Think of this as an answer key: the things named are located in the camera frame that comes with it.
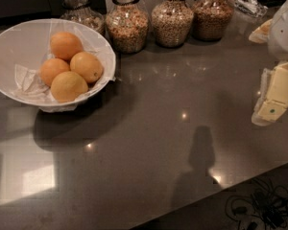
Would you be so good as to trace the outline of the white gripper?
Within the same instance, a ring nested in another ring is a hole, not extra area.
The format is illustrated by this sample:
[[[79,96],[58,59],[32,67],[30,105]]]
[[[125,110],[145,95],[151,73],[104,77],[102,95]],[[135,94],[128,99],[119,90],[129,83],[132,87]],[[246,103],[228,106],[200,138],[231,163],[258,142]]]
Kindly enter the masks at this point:
[[[269,52],[279,60],[288,60],[288,0],[269,19],[256,28],[249,41],[266,43]],[[267,126],[276,122],[288,109],[288,61],[261,75],[260,96],[253,109],[252,122]]]

